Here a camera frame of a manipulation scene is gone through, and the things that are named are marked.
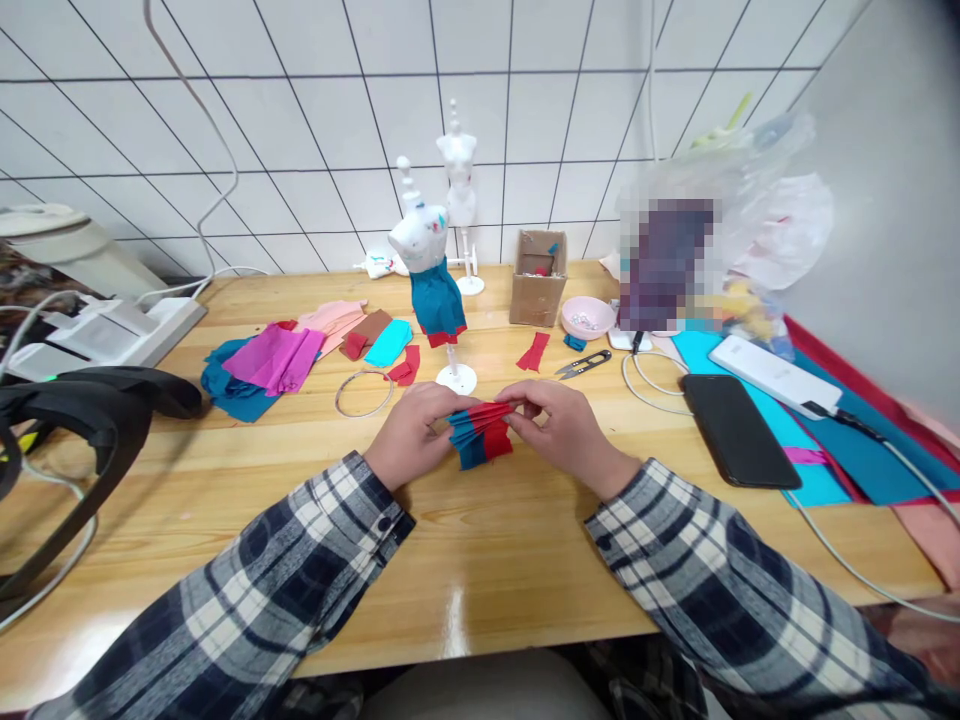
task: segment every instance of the wooden table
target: wooden table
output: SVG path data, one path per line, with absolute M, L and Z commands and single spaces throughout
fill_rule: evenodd
M 612 297 L 618 291 L 596 262 L 573 263 L 570 275 L 566 297 Z M 514 364 L 529 347 L 534 328 L 507 322 L 510 268 L 484 267 L 483 278 L 487 289 L 464 299 L 470 330 L 460 353 L 480 377 L 475 395 L 491 399 L 511 382 L 537 377 Z M 409 281 L 396 276 L 218 281 L 203 296 L 209 314 L 160 367 L 198 382 L 204 358 L 220 343 L 322 302 L 361 298 L 369 298 L 370 309 L 414 319 Z M 560 328 L 551 335 L 540 377 L 575 356 L 563 345 Z M 414 342 L 423 354 L 418 378 L 432 380 L 445 353 L 430 350 L 419 332 Z M 600 349 L 606 342 L 590 347 Z M 780 493 L 726 485 L 690 418 L 655 410 L 630 395 L 619 357 L 571 383 L 590 398 L 615 445 L 638 456 L 655 455 L 736 505 L 771 545 L 850 602 L 882 600 L 828 555 Z M 136 464 L 104 505 L 86 557 L 49 598 L 0 635 L 0 712 L 70 688 L 151 601 L 212 558 L 258 512 L 350 450 L 366 449 L 386 411 L 347 420 L 333 409 L 337 387 L 360 366 L 340 353 L 325 358 L 299 394 L 281 398 L 254 425 L 237 423 L 216 409 L 190 422 L 157 417 Z M 646 358 L 645 368 L 662 385 L 669 386 L 678 374 L 658 358 Z M 653 393 L 642 381 L 636 385 Z M 360 412 L 379 404 L 385 392 L 383 381 L 371 375 L 354 382 L 344 402 Z M 399 500 L 417 519 L 416 530 L 340 636 L 307 658 L 298 675 L 655 631 L 608 572 L 581 525 L 595 499 L 515 437 L 514 448 L 512 456 L 463 474 L 451 453 L 439 470 L 403 491 Z M 38 464 L 84 477 L 92 458 L 92 451 L 71 436 L 46 449 Z M 17 567 L 72 502 L 66 490 L 19 483 L 0 503 L 0 573 Z M 813 514 L 838 550 L 874 582 L 905 598 L 943 591 L 890 510 L 846 505 Z

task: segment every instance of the pink bowl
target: pink bowl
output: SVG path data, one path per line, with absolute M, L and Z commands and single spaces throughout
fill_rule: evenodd
M 597 326 L 590 330 L 573 324 L 573 317 L 583 313 L 590 322 Z M 581 340 L 596 340 L 603 336 L 617 322 L 617 314 L 613 308 L 597 298 L 587 295 L 578 295 L 567 300 L 560 308 L 560 324 L 563 329 L 575 338 Z

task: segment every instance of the magenta fabric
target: magenta fabric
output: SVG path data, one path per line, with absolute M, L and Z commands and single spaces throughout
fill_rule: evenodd
M 270 323 L 223 364 L 237 380 L 262 387 L 267 397 L 297 392 L 317 359 L 325 335 L 316 330 L 293 333 Z
M 784 448 L 794 465 L 826 465 L 827 458 L 822 450 L 811 450 L 810 448 Z

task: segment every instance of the mannequin base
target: mannequin base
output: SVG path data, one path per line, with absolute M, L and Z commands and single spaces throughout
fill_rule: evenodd
M 457 375 L 454 377 L 453 370 L 448 365 L 437 375 L 437 382 L 450 388 L 457 395 L 469 395 L 477 387 L 477 373 L 469 365 L 457 363 Z
M 479 295 L 483 292 L 485 283 L 476 275 L 462 277 L 457 279 L 457 287 L 460 288 L 461 295 Z

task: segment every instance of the cardboard box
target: cardboard box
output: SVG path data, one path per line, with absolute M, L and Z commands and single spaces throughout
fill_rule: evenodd
M 546 270 L 546 277 L 538 270 Z M 567 284 L 567 235 L 554 230 L 521 230 L 513 268 L 510 322 L 553 327 Z

